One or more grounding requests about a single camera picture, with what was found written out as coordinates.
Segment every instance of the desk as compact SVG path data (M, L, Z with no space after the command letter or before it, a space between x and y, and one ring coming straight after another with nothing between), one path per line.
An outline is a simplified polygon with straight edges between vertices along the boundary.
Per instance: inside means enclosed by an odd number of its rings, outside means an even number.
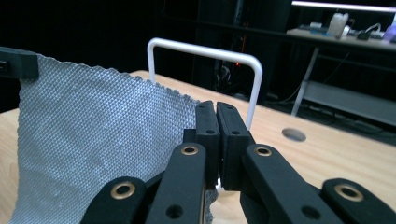
M389 42L382 40L369 39L368 41L363 41L357 40L353 36L335 39L334 37L321 34L310 34L309 31L299 29L289 30L287 34L310 39L320 39L329 43L337 43L339 45L352 44L365 48L368 52L372 49L390 49L396 54L396 44L390 44ZM368 119L374 119L396 126L396 116L394 116L394 111L396 111L395 102L310 81L309 78L318 57L318 53L319 47L315 47L309 65L306 69L301 88L297 94L296 102L291 111L293 116L297 115L301 101L303 99L307 99L312 102L341 109Z
M147 72L132 73L148 78ZM238 108L243 119L248 102L208 91L171 78L156 76L166 87L177 89L200 101L222 101ZM7 223L17 199L17 128L19 110L0 114L0 223ZM295 128L306 135L295 142L282 135L285 128ZM396 209L396 147L357 135L294 118L272 109L257 106L251 132L256 142L275 147L312 185L321 188L325 179L343 177L358 182L393 210ZM246 223L237 192L223 192L211 205L214 223Z

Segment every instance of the table surface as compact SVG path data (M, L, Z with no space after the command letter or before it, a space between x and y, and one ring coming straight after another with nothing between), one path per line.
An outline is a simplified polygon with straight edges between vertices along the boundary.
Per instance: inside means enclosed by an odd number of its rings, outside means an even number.
M348 43L348 44L353 44L361 47L371 47L371 48L376 48L376 49L391 49L392 52L396 52L396 44L391 44L387 40L378 40L378 39L368 39L368 40L359 40L355 36L344 36L340 39L336 39L333 36L328 36L328 35L322 35L320 33L313 34L309 31L306 30L300 30L300 29L291 29L287 31L288 35L297 35L297 36L302 36L302 37L307 37L307 38L312 38L312 39L321 39L329 42L337 42L339 44L343 43Z
M132 73L148 78L145 71ZM171 78L156 76L157 82L200 101L225 102L238 108L243 119L248 102L208 91ZM7 223L17 199L17 128L19 110L0 114L0 223ZM306 135L296 142L282 130L293 128ZM396 210L396 147L351 133L294 118L257 106L251 132L257 143L275 147L308 183L321 188L324 180L343 177L355 181ZM246 223L238 192L219 192L211 205L214 223Z

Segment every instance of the light strip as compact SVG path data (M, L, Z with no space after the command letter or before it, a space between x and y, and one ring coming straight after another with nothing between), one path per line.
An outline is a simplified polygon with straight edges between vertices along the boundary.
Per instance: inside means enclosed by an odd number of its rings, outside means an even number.
M313 3L313 2L303 2L303 1L292 1L291 4L293 6L297 6L297 7L326 7L326 8L339 8L339 9L361 10L361 11L396 13L396 7L369 7L369 6L362 6L362 5Z

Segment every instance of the brass ring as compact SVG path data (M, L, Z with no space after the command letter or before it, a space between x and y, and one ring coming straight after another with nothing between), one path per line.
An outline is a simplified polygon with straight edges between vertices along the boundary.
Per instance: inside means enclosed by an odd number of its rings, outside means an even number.
M267 147L256 147L254 148L254 152L259 156L271 156L272 151Z
M334 187L335 192L337 192L341 197L350 200L352 202L358 203L363 201L363 194L356 188L348 184L339 184Z
M183 147L181 149L181 153L183 153L186 156L192 156L192 155L198 153L198 148L197 147Z
M119 193L118 190L122 187L127 187L128 190L126 192ZM114 199L117 199L117 200L126 199L134 194L135 189L136 189L136 187L134 186L134 184L132 184L131 182L125 181L125 182L119 183L113 187L113 189L111 190L111 197L113 197Z

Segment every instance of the textured fabric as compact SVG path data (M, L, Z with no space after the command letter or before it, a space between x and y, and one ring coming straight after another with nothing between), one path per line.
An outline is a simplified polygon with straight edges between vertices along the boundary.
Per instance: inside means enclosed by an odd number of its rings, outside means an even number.
M177 91L114 69L38 63L40 78L21 81L11 223L79 223L105 183L154 177L195 127L198 102Z

